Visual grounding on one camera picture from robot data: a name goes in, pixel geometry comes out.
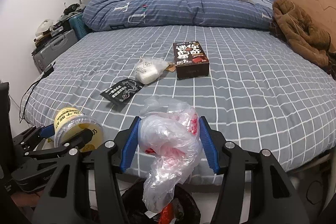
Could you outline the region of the operator hand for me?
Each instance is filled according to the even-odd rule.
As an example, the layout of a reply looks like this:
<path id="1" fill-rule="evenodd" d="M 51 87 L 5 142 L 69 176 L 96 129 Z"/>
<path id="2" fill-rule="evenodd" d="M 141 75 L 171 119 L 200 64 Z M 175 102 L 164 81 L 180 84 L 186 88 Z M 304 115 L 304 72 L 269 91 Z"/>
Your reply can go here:
<path id="1" fill-rule="evenodd" d="M 17 207 L 36 207 L 40 196 L 38 196 L 37 194 L 16 192 L 11 195 L 11 199 L 17 205 Z"/>

